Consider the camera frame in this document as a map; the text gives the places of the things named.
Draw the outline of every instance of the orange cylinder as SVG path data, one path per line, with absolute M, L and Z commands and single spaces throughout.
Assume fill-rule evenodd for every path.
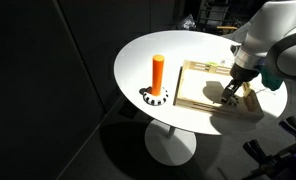
M 164 69 L 165 57 L 162 55 L 155 55 L 152 58 L 152 89 L 151 94 L 154 96 L 160 95 L 162 73 Z

